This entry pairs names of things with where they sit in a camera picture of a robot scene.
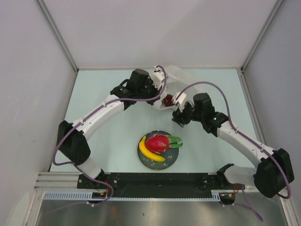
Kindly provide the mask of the fake red grapes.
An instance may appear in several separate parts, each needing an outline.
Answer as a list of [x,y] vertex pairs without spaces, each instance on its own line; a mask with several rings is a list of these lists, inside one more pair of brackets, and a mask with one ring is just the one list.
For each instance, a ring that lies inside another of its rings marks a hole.
[[173,95],[167,94],[163,99],[162,99],[162,104],[165,107],[171,107],[173,106]]

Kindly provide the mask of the white plastic bag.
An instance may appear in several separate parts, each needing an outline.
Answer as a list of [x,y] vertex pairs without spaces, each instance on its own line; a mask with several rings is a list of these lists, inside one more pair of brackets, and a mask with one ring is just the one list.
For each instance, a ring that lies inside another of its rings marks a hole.
[[160,96],[160,99],[155,101],[153,104],[153,107],[158,110],[166,110],[168,108],[172,108],[174,110],[177,109],[177,106],[173,105],[171,107],[165,107],[162,104],[162,99],[167,95],[175,95],[176,92],[185,93],[187,95],[187,101],[191,102],[193,100],[193,96],[197,93],[204,93],[205,89],[203,88],[203,85],[197,84],[194,85],[188,89],[185,89],[187,86],[196,83],[198,80],[191,74],[187,73],[183,69],[169,65],[165,67],[165,71],[168,75],[166,87],[163,91],[163,93]]

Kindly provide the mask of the blue ceramic plate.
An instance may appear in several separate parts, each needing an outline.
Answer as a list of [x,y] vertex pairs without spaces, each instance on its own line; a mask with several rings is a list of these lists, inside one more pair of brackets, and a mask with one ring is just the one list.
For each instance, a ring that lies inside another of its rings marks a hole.
[[161,130],[145,134],[138,143],[137,154],[141,163],[152,170],[164,170],[175,163],[182,139]]

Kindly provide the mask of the fake watermelon slice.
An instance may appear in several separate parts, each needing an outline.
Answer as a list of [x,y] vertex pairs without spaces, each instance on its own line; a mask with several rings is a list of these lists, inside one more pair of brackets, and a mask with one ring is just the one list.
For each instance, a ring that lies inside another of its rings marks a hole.
[[164,153],[169,148],[179,148],[183,146],[180,137],[163,134],[151,135],[144,143],[146,148],[155,154]]

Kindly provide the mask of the fake yellow banana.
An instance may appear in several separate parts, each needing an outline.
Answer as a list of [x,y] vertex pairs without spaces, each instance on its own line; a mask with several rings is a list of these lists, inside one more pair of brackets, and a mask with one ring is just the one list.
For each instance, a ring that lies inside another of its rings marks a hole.
[[166,159],[160,155],[157,155],[155,153],[152,153],[150,150],[147,149],[145,145],[146,136],[142,137],[141,141],[138,144],[138,148],[140,152],[147,157],[148,159],[156,162],[164,162]]

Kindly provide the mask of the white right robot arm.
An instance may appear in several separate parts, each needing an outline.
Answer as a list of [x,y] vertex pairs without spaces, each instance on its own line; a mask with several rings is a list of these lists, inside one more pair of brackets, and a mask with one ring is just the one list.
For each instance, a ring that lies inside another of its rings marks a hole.
[[233,146],[253,164],[252,167],[227,164],[220,168],[217,177],[220,188],[228,189],[233,184],[253,186],[265,197],[272,198],[294,181],[288,152],[282,148],[275,150],[242,133],[228,115],[215,111],[207,93],[194,95],[190,103],[185,93],[178,92],[172,102],[178,107],[173,112],[174,122],[181,127],[191,121],[200,122],[207,133]]

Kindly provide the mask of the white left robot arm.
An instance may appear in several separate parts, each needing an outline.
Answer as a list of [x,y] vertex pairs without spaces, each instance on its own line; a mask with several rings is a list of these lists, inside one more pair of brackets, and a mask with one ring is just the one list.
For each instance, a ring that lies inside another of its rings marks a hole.
[[157,65],[152,74],[143,69],[132,71],[130,78],[114,87],[106,99],[94,110],[72,123],[63,121],[59,124],[55,151],[60,151],[87,177],[93,188],[103,185],[103,170],[91,157],[88,140],[108,120],[125,111],[136,102],[152,105],[159,100],[166,87],[165,69]]

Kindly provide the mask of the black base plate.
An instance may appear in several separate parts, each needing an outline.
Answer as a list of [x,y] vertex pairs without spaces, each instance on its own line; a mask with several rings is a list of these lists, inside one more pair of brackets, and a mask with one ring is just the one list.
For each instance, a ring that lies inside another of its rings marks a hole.
[[240,184],[231,184],[225,177],[210,173],[103,173],[96,181],[79,175],[78,189],[109,191],[114,198],[201,199],[213,198],[217,191],[223,199],[234,200]]

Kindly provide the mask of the aluminium frame rail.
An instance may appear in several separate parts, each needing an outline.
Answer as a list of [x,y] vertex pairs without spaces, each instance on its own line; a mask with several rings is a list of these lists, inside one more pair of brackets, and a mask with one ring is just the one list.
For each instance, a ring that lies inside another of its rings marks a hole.
[[40,172],[34,190],[73,191],[77,190],[78,172]]

